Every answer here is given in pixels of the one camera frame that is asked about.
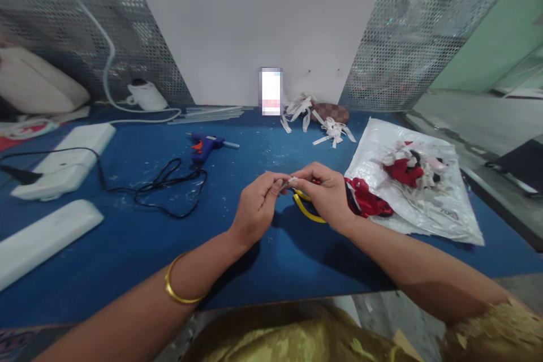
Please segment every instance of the hand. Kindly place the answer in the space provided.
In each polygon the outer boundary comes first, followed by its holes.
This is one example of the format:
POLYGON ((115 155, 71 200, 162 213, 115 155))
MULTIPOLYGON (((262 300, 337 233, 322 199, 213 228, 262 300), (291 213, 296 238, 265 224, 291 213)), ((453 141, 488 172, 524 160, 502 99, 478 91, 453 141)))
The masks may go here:
POLYGON ((283 182, 289 179, 287 174, 264 173, 245 187, 229 229, 238 244, 248 249, 264 236, 272 223, 279 190, 283 182))
POLYGON ((318 162, 314 162, 291 174, 291 176, 299 178, 291 181, 291 185, 301 189, 311 197, 318 214, 332 228, 345 235, 356 222, 357 217, 347 204, 347 192, 343 175, 318 162), (321 184, 313 184, 311 180, 314 179, 319 180, 321 184))

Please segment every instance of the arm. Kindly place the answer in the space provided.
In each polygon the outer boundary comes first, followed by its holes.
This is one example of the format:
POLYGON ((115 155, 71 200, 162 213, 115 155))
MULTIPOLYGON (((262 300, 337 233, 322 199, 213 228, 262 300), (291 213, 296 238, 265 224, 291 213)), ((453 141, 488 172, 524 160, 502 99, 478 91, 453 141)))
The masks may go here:
MULTIPOLYGON (((260 240, 286 174, 265 173, 245 188, 230 229, 180 258, 171 286, 184 299, 205 296, 213 283, 260 240)), ((167 267, 72 329, 36 361, 149 361, 179 333, 197 307, 166 292, 167 267)))
POLYGON ((313 163, 292 176, 330 226, 375 261, 420 308, 452 324, 481 314, 511 294, 477 270, 426 243, 356 216, 347 205, 343 176, 313 163), (319 179, 318 186, 310 182, 319 179))

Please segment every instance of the smartphone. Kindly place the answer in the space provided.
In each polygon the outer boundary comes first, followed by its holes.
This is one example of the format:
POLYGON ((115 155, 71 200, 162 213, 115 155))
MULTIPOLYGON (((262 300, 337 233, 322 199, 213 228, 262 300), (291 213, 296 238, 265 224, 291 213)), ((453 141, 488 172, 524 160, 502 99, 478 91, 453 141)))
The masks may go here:
POLYGON ((263 116, 283 113, 283 68, 260 68, 258 106, 263 116))

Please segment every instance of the plug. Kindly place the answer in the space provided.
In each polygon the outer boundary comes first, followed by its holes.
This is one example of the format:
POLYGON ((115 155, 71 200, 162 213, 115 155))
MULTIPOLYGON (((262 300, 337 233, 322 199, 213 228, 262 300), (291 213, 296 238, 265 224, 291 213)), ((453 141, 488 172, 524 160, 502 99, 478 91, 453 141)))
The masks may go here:
POLYGON ((13 178, 19 181, 21 185, 31 185, 38 181, 43 175, 42 173, 33 173, 32 171, 19 170, 11 166, 3 165, 0 165, 0 171, 11 175, 13 178))

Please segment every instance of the red fabric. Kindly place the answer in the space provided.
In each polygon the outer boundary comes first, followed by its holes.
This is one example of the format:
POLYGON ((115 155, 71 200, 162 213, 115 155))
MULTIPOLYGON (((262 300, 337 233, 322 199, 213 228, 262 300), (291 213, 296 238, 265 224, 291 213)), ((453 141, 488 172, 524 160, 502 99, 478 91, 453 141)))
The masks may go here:
MULTIPOLYGON (((30 127, 32 131, 38 131, 45 127, 44 124, 41 124, 39 126, 32 126, 30 127)), ((7 137, 0 137, 0 152, 7 150, 8 148, 12 148, 13 146, 19 145, 21 143, 24 143, 26 140, 11 140, 7 137)))
POLYGON ((407 162, 409 159, 401 158, 394 161, 391 166, 383 166, 385 171, 389 173, 389 176, 395 180, 400 181, 402 184, 409 185, 410 187, 417 187, 417 179, 424 175, 424 170, 421 167, 408 167, 407 162))
POLYGON ((355 199, 362 211, 361 216, 364 218, 375 215, 386 216, 394 213, 387 201, 369 192, 369 187, 362 178, 353 178, 352 180, 344 178, 344 180, 355 190, 355 199))

